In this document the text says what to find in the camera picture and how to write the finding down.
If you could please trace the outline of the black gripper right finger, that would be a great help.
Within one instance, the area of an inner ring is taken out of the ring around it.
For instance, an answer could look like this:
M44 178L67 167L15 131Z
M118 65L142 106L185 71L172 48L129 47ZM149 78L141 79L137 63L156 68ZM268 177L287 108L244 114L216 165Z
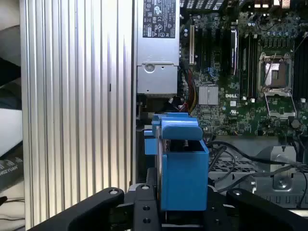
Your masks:
M243 189L207 192L205 231L306 231L308 220Z

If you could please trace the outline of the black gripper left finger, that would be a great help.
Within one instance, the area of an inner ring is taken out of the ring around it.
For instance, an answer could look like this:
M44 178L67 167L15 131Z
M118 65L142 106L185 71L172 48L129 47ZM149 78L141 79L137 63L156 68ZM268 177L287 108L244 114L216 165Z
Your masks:
M145 183L128 192L115 187L93 196L32 227L33 231L160 231L156 168Z

